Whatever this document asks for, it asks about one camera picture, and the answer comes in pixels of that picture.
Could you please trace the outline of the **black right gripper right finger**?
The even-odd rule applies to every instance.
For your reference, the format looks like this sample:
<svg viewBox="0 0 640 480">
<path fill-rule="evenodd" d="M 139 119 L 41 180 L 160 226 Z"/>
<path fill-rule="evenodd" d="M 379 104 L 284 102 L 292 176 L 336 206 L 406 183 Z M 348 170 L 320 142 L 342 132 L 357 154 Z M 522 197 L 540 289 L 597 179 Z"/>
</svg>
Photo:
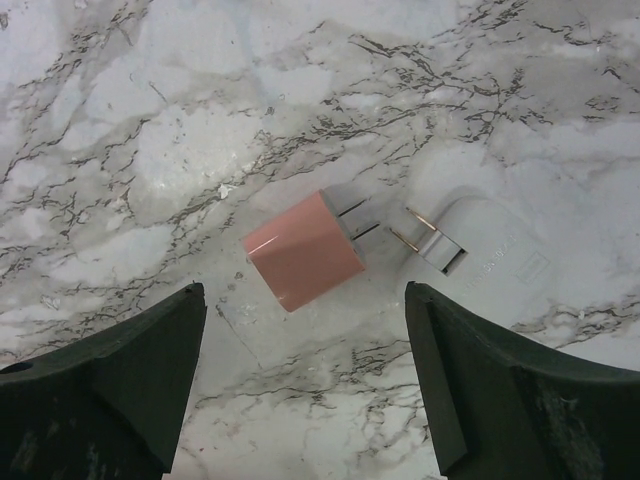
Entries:
<svg viewBox="0 0 640 480">
<path fill-rule="evenodd" d="M 635 479 L 639 375 L 546 347 L 411 282 L 405 319 L 440 473 Z"/>
</svg>

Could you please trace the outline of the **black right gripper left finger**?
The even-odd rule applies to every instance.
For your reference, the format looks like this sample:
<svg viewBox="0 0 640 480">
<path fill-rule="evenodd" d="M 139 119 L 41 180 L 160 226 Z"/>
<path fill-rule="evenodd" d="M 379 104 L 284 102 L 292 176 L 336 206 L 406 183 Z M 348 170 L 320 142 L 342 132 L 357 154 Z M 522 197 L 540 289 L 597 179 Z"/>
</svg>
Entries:
<svg viewBox="0 0 640 480">
<path fill-rule="evenodd" d="M 1 371 L 4 479 L 171 472 L 207 316 L 191 283 L 138 315 Z"/>
</svg>

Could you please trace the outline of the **small pink charger adapter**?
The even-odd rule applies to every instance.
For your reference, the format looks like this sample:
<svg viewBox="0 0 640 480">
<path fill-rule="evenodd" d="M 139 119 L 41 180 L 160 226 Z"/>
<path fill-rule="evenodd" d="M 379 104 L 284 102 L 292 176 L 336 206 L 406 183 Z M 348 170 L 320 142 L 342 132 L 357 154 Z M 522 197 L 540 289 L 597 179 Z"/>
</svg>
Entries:
<svg viewBox="0 0 640 480">
<path fill-rule="evenodd" d="M 366 270 L 360 239 L 380 226 L 371 200 L 345 184 L 319 189 L 242 239 L 284 310 L 292 313 Z"/>
</svg>

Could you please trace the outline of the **white usb charger plug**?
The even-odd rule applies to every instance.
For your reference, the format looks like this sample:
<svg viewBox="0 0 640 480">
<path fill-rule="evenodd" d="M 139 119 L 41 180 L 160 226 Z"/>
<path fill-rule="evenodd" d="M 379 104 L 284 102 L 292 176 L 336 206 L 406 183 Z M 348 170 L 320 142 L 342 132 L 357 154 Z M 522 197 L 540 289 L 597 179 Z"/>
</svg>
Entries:
<svg viewBox="0 0 640 480">
<path fill-rule="evenodd" d="M 412 207 L 419 223 L 406 234 L 391 229 L 407 249 L 397 288 L 425 284 L 450 300 L 510 328 L 545 302 L 554 274 L 553 255 L 528 226 L 488 198 L 464 196 L 436 219 Z"/>
</svg>

